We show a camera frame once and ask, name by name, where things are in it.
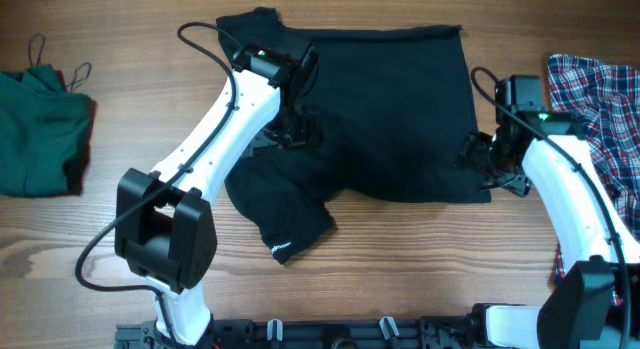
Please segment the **black polo shirt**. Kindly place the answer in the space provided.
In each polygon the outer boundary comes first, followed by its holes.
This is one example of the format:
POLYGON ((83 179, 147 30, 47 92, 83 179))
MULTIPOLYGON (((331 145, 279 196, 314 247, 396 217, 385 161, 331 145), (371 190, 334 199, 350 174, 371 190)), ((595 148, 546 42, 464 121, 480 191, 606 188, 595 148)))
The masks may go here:
POLYGON ((482 176, 456 162, 477 130, 460 26, 300 36, 319 55, 298 105, 317 115, 320 145, 264 150, 225 181, 277 262, 333 227, 326 205, 346 189, 402 203, 490 201, 482 176))

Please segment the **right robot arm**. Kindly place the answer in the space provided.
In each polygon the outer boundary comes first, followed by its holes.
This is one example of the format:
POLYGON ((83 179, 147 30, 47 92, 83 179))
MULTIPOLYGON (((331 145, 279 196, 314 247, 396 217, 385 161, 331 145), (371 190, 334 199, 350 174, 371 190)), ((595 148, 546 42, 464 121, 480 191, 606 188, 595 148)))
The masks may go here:
POLYGON ((487 304, 483 340, 498 348, 636 348, 639 244, 618 216, 569 114, 499 108, 494 135, 471 134, 460 162, 490 188, 536 188, 565 276, 541 306, 487 304))

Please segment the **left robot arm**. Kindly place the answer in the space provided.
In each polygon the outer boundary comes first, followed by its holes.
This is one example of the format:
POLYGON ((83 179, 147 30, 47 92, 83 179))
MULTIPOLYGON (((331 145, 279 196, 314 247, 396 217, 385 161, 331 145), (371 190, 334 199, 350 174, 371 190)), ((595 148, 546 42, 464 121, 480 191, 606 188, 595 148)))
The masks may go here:
POLYGON ((121 178, 114 251, 143 278, 157 316, 118 326, 117 347, 218 345, 202 286, 217 248, 212 205, 238 160, 319 142, 316 119, 295 106, 317 59, 306 41, 238 50, 223 92, 181 145, 150 172, 129 169, 121 178))

